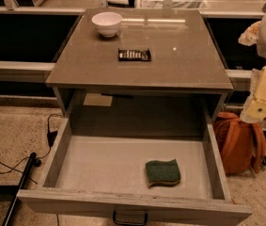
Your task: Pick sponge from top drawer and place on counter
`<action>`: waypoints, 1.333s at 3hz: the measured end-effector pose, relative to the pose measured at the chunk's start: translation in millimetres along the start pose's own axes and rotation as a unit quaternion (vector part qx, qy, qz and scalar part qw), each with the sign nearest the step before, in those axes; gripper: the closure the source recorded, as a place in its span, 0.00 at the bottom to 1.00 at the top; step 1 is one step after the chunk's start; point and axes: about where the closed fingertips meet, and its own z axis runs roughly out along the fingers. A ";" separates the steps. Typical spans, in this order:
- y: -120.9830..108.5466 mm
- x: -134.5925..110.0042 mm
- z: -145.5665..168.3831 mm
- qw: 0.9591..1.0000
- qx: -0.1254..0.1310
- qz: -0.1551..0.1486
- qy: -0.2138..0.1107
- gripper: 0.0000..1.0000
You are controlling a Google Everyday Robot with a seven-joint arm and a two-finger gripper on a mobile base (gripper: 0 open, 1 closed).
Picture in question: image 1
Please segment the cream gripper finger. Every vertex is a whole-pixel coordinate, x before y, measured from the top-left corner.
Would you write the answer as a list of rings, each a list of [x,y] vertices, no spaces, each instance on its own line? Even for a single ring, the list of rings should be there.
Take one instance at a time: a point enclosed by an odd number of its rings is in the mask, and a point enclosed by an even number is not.
[[[245,46],[252,46],[257,43],[260,21],[251,24],[238,38],[238,43]]]

